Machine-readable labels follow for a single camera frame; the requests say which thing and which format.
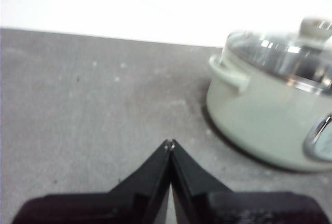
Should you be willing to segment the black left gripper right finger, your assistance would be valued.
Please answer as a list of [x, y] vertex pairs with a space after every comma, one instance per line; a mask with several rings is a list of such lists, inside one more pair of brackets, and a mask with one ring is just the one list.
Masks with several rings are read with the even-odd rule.
[[233, 191], [170, 141], [176, 214], [187, 223], [329, 223], [307, 195], [277, 191]]

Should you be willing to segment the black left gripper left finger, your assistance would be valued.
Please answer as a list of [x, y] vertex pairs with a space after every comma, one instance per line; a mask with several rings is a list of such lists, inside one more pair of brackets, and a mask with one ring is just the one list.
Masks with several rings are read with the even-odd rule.
[[13, 223], [154, 223], [170, 187], [171, 142], [164, 141], [109, 192], [49, 194], [26, 201]]

